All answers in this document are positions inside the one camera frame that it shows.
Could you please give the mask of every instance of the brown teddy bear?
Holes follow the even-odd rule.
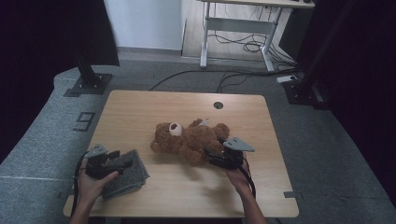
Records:
[[[221,153],[223,145],[219,140],[225,140],[229,135],[230,129],[223,123],[209,128],[202,119],[197,119],[185,129],[177,123],[164,122],[157,124],[151,150],[179,154],[189,164],[200,165],[208,161],[205,147]]]

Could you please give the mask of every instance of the table top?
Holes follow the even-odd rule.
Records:
[[[226,4],[240,4],[240,5],[254,5],[254,6],[268,6],[268,7],[299,7],[299,8],[314,8],[315,4],[311,1],[305,3],[303,0],[298,2],[292,0],[198,0],[209,3],[226,3]]]
[[[222,109],[214,107],[223,104]],[[206,125],[225,123],[230,137],[253,146],[247,160],[257,190],[257,202],[266,217],[297,217],[288,172],[276,139],[271,117],[260,95],[113,91],[93,134],[90,148],[102,144],[121,154],[137,149],[150,177],[142,189],[104,202],[96,201],[93,217],[242,217],[241,200],[219,168],[204,164],[191,167],[178,155],[151,151],[155,127],[178,122],[187,127],[195,119]],[[64,213],[70,216],[73,196]]]

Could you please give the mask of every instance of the teddy bear's nose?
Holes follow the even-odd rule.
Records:
[[[172,134],[173,136],[181,136],[181,125],[178,123],[171,123],[169,125],[169,133]]]

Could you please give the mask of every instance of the white table leg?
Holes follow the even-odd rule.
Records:
[[[201,68],[206,68],[206,59],[207,59],[207,23],[209,22],[209,9],[210,3],[207,3],[206,6],[206,14],[205,14],[205,22],[204,22],[204,42],[201,46]]]
[[[268,72],[274,72],[274,67],[271,62],[271,55],[269,54],[269,48],[271,47],[271,43],[274,39],[274,34],[276,31],[277,24],[279,22],[280,14],[282,13],[283,7],[279,7],[277,10],[276,18],[274,20],[273,26],[271,28],[270,34],[267,36],[267,40],[265,41],[264,48],[262,49],[262,57],[264,58],[265,65],[267,66]]]

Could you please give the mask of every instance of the black round hole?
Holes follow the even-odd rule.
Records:
[[[221,102],[215,102],[215,103],[213,104],[213,106],[214,106],[216,109],[222,109],[222,108],[223,108],[223,104],[222,104]]]

